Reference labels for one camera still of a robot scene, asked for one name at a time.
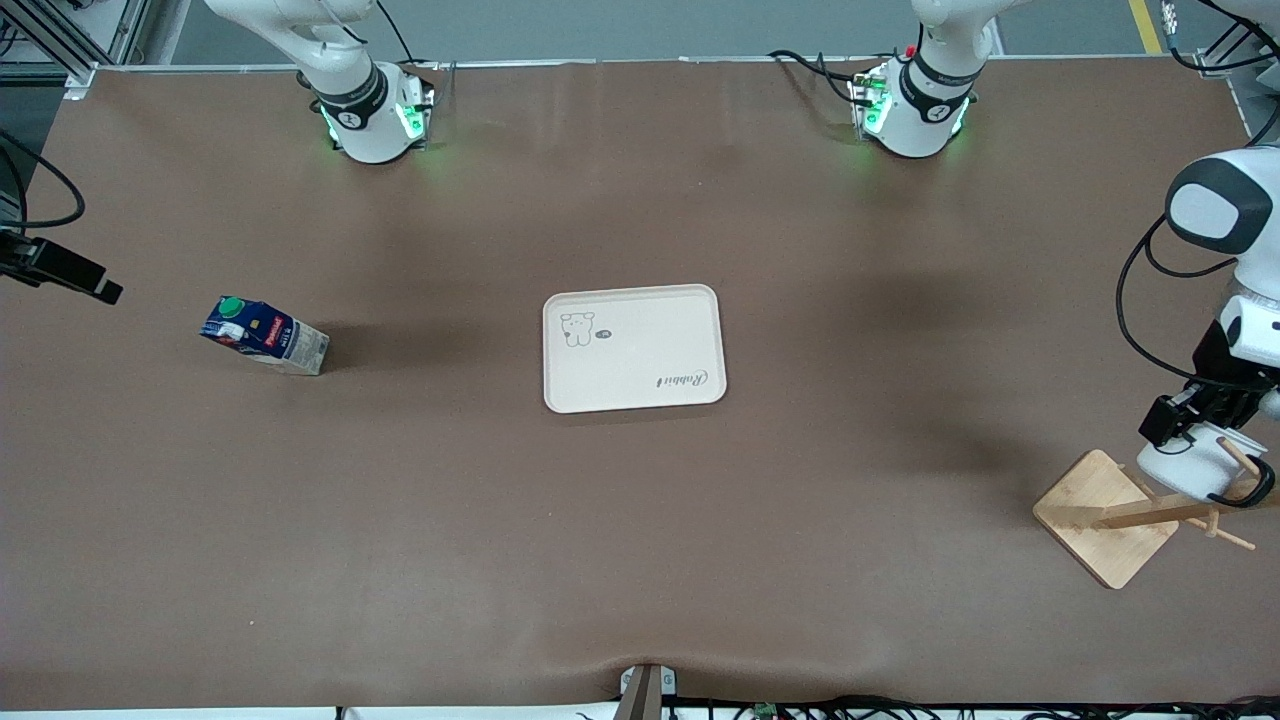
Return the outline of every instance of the white tray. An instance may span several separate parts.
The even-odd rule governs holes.
[[[727,388],[704,284],[564,292],[543,306],[543,400],[556,413],[707,405]]]

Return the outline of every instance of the yellow stripe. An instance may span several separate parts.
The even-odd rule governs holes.
[[[1156,23],[1151,20],[1151,12],[1147,10],[1147,0],[1129,0],[1129,12],[1133,13],[1133,23],[1138,26],[1142,49],[1148,55],[1164,54],[1160,49],[1160,36],[1156,35]]]

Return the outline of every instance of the bear drawing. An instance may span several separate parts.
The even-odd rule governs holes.
[[[581,347],[591,343],[591,318],[595,318],[595,313],[568,313],[561,315],[561,329],[564,332],[564,342],[570,347]]]

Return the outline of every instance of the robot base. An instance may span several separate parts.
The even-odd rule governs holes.
[[[899,87],[899,76],[906,65],[892,59],[860,76],[861,83],[849,83],[855,100],[865,100],[870,108],[854,105],[854,127],[859,135],[874,137],[896,155],[928,158],[942,150],[951,137],[960,132],[969,100],[952,113],[954,120],[927,123],[920,113],[890,88]]]
[[[1133,528],[1093,527],[1111,506],[1147,500],[1106,452],[1091,450],[1036,503],[1036,519],[1100,583],[1120,589],[1178,530],[1178,521]]]
[[[424,90],[422,78],[392,63],[375,65],[387,76],[387,101],[369,118],[364,129],[346,128],[321,111],[334,147],[352,160],[369,164],[389,163],[408,149],[425,145],[435,104],[435,90]]]

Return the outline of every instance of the table top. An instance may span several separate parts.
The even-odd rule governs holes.
[[[105,72],[59,113],[88,211],[47,237],[125,292],[0,287],[0,705],[590,701],[636,661],[751,700],[1277,691],[1268,514],[1224,523],[1257,552],[1183,532],[1114,592],[1030,512],[1180,386],[1114,284],[1178,169],[1243,142],[1225,86],[992,63],[915,161],[794,65],[440,87],[385,167],[289,74]],[[1134,331],[1185,363],[1225,281],[1138,270]],[[543,405],[549,296],[675,283],[719,296],[721,402]],[[326,372],[197,337],[221,293],[329,332]]]

